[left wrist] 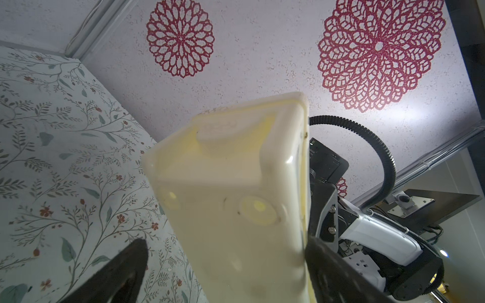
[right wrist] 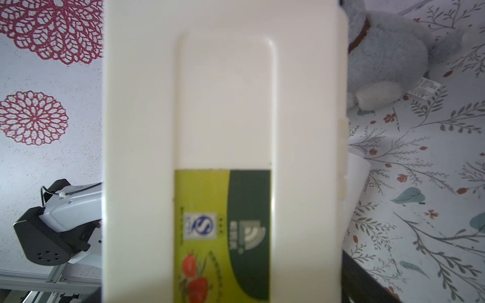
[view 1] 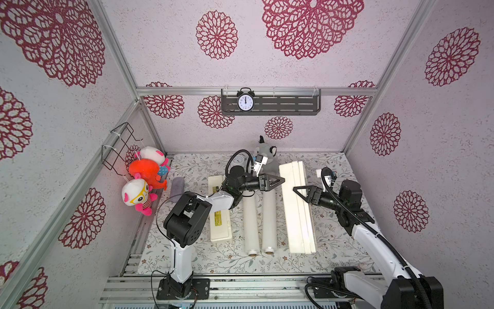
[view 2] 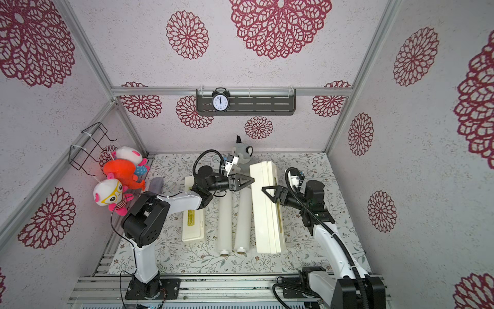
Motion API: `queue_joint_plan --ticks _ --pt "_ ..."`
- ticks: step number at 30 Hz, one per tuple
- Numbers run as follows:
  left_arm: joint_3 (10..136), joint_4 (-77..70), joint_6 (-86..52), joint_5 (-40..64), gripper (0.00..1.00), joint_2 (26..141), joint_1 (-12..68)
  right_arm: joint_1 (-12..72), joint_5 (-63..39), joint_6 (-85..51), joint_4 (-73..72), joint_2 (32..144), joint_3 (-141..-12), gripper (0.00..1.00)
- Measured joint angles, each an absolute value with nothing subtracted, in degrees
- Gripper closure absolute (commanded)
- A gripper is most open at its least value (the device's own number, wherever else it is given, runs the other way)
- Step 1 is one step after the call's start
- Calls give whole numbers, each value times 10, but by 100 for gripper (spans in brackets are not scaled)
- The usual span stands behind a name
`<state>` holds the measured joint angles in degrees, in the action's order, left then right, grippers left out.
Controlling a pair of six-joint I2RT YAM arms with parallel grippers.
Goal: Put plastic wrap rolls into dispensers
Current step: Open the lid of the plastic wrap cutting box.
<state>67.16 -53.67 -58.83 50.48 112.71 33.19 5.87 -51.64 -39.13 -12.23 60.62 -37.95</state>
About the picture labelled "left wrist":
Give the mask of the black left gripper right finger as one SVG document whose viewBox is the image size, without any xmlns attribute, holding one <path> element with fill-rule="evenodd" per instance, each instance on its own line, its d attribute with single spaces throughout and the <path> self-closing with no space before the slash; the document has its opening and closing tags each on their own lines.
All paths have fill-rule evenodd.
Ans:
<svg viewBox="0 0 485 303">
<path fill-rule="evenodd" d="M 391 302 L 319 238 L 308 237 L 305 260 L 317 302 Z"/>
</svg>

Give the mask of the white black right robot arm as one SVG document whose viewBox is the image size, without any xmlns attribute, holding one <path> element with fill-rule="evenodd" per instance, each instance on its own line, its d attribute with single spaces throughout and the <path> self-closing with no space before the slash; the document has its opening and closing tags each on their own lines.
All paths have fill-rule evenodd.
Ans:
<svg viewBox="0 0 485 303">
<path fill-rule="evenodd" d="M 346 160 L 312 138 L 309 142 L 311 210 L 308 233 L 362 279 L 397 301 L 436 290 L 445 269 L 437 250 L 418 234 L 338 195 Z"/>
</svg>

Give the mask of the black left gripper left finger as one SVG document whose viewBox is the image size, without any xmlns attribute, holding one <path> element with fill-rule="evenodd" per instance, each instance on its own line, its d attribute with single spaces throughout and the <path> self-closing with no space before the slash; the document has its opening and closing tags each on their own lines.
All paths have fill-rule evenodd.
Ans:
<svg viewBox="0 0 485 303">
<path fill-rule="evenodd" d="M 146 240 L 134 240 L 63 302 L 136 302 L 148 258 Z"/>
</svg>

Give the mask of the cream wrap dispenser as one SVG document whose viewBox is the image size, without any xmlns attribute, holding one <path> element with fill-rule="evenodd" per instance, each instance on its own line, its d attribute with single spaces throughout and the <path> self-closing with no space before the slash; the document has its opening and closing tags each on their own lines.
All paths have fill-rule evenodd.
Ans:
<svg viewBox="0 0 485 303">
<path fill-rule="evenodd" d="M 143 171 L 209 302 L 314 302 L 301 92 L 195 116 Z"/>
</svg>

